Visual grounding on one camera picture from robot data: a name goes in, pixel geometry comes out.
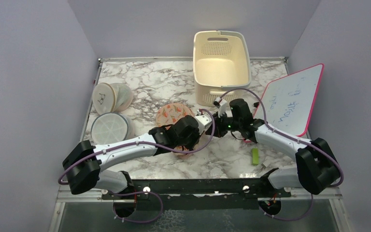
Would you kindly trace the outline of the peach floral mesh laundry bag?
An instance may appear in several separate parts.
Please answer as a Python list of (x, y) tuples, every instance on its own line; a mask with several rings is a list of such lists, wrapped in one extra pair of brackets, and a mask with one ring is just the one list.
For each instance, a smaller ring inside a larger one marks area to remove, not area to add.
[(194, 116), (195, 114), (184, 104), (169, 103), (162, 106), (156, 115), (156, 125), (158, 127), (175, 124), (178, 120), (185, 116)]

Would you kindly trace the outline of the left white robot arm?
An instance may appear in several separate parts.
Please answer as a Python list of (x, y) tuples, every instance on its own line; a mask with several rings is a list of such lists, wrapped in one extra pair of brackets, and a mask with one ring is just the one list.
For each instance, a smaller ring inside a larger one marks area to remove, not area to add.
[(102, 188), (127, 198), (133, 187), (128, 173), (113, 173), (110, 167), (169, 152), (194, 153), (202, 134), (213, 127), (215, 121), (211, 114), (185, 116), (168, 127), (155, 127), (141, 136), (114, 144), (95, 146), (89, 140), (81, 141), (64, 159), (64, 173), (58, 182), (68, 185), (73, 195)]

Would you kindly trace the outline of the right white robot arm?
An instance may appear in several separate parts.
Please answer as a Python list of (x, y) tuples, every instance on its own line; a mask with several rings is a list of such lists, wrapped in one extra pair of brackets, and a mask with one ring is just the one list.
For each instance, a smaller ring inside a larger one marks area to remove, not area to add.
[(264, 196), (270, 197), (283, 188), (303, 188), (317, 195), (340, 179), (340, 170), (334, 164), (336, 159), (325, 140), (301, 139), (277, 131), (263, 119), (254, 119), (243, 99), (227, 103), (218, 97), (213, 104), (218, 108), (214, 114), (215, 125), (210, 126), (206, 134), (213, 132), (220, 138), (237, 131), (242, 140), (269, 146), (296, 163), (294, 168), (276, 168), (261, 177), (259, 190)]

